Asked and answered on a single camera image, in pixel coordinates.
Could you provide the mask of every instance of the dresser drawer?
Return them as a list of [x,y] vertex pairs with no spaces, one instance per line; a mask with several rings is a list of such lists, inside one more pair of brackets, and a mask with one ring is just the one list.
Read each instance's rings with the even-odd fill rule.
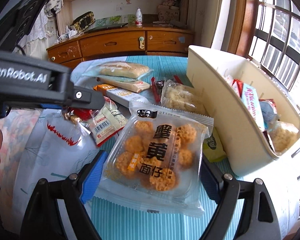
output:
[[119,32],[97,35],[80,40],[83,57],[122,52],[144,51],[145,43],[140,48],[140,37],[145,37],[144,31]]
[[82,58],[70,60],[67,62],[62,63],[63,66],[66,66],[68,68],[74,69],[77,65],[79,65],[82,62]]
[[170,51],[187,53],[188,47],[193,42],[193,35],[189,33],[148,31],[148,51]]
[[78,41],[66,43],[48,51],[49,59],[54,63],[63,63],[66,61],[81,58],[81,51]]

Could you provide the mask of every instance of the screw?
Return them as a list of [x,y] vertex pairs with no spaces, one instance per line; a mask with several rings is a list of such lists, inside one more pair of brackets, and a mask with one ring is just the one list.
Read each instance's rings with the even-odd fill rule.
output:
[[75,97],[76,98],[81,98],[82,97],[82,93],[80,91],[78,91],[76,94],[75,94]]
[[39,182],[39,184],[40,184],[40,185],[43,185],[43,184],[45,184],[45,183],[46,183],[46,179],[39,179],[39,181],[38,181],[38,182]]
[[257,183],[258,185],[262,185],[262,184],[263,184],[263,181],[262,181],[262,179],[256,179],[256,183]]
[[226,173],[225,175],[223,175],[223,177],[224,177],[225,179],[228,179],[228,180],[233,179],[232,175],[229,174],[229,173]]
[[75,179],[77,179],[77,177],[78,177],[78,174],[76,174],[76,173],[72,173],[69,175],[69,179],[71,179],[71,180],[75,180]]

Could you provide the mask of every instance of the wooden cabinet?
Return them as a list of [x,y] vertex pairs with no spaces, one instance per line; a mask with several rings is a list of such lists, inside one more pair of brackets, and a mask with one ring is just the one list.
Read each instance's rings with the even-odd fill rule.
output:
[[82,56],[115,53],[122,51],[144,51],[145,46],[140,48],[139,38],[145,39],[144,31],[119,32],[97,35],[80,40]]
[[188,53],[193,41],[193,35],[179,32],[148,31],[147,37],[148,51]]
[[55,48],[47,49],[49,59],[54,63],[63,63],[66,61],[81,58],[79,41],[67,42]]
[[123,55],[188,55],[194,33],[170,27],[126,26],[84,34],[47,49],[51,61],[69,68],[96,58]]
[[74,59],[74,60],[70,60],[67,62],[62,63],[61,65],[66,66],[68,68],[72,68],[74,69],[77,65],[79,65],[82,62],[82,58],[78,58],[78,59]]

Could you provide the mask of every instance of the white plastic storage box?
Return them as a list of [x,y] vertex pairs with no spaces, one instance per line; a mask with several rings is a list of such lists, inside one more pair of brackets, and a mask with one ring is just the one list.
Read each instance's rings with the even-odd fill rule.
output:
[[277,85],[253,63],[234,54],[193,45],[189,46],[188,57],[187,77],[202,94],[203,104],[214,118],[236,175],[256,171],[280,156],[269,147],[247,108],[223,77],[231,75],[251,85],[259,98],[273,98],[280,120],[293,123],[299,129],[300,137],[299,113]]

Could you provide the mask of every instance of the barcode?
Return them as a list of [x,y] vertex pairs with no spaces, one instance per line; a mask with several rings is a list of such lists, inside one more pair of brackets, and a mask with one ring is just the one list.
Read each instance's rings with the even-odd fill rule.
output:
[[109,122],[107,120],[105,120],[103,123],[97,125],[94,130],[95,132],[100,132],[103,128],[106,128],[107,126],[109,126]]

